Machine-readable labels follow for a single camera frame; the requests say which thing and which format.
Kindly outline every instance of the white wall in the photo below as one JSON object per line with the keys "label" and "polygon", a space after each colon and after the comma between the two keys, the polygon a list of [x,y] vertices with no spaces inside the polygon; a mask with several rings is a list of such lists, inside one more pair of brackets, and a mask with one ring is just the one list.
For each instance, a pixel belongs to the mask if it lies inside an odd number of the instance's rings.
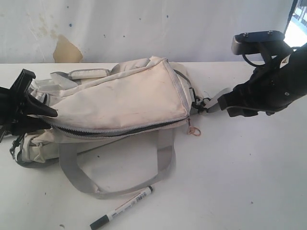
{"label": "white wall", "polygon": [[233,35],[284,31],[292,2],[1,0],[0,63],[54,62],[58,35],[81,51],[82,62],[151,55],[171,61],[240,60],[231,53]]}

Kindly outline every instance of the backpack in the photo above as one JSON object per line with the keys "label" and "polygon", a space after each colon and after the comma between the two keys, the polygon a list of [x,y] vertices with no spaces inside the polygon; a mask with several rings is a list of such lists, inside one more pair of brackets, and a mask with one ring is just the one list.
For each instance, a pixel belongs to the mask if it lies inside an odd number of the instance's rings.
{"label": "backpack", "polygon": [[[97,198],[131,193],[165,178],[175,155],[173,129],[216,103],[202,96],[183,65],[159,57],[119,63],[112,70],[82,69],[50,76],[33,81],[29,92],[58,116],[37,115],[51,129],[26,133],[19,140],[20,151],[15,152],[15,143],[11,152],[19,165],[28,168],[59,161],[76,189]],[[107,192],[77,164],[78,154],[156,130],[158,173],[139,185]],[[201,133],[189,124],[188,134]]]}

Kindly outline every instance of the black marker cap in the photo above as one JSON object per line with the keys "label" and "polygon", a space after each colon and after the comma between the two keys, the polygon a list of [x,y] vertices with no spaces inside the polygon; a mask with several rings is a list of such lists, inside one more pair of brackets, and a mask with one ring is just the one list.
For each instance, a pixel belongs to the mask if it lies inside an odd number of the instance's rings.
{"label": "black marker cap", "polygon": [[104,215],[100,219],[96,220],[94,223],[90,224],[90,227],[92,230],[97,230],[98,228],[101,228],[108,222],[110,222],[109,218],[107,217],[107,215]]}

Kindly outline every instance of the table surface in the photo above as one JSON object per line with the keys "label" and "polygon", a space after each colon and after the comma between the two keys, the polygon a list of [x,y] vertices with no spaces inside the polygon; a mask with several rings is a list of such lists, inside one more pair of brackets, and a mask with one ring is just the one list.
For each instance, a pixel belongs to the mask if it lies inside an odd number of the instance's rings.
{"label": "table surface", "polygon": [[[245,82],[253,71],[243,62],[184,65],[211,97]],[[10,87],[22,68],[45,79],[52,71],[113,66],[0,64],[0,85]],[[176,169],[170,177],[104,229],[306,229],[306,104],[307,97],[270,117],[194,116],[202,135],[186,135],[186,126],[175,130]],[[133,136],[84,154],[78,162],[105,188],[126,188],[156,173],[155,140],[154,132]],[[97,200],[77,191],[58,164],[23,168],[9,154],[11,142],[0,145],[1,229],[90,229],[90,223],[132,196]]]}

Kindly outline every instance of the bag handle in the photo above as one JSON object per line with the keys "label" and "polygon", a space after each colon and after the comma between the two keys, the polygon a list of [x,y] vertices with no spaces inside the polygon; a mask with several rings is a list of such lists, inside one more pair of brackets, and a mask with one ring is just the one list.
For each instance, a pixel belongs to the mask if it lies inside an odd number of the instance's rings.
{"label": "bag handle", "polygon": [[162,180],[169,173],[173,156],[175,156],[173,129],[160,129],[157,151],[158,174],[134,187],[107,192],[92,181],[78,166],[76,144],[59,144],[59,163],[71,184],[79,191],[100,199],[132,193]]}

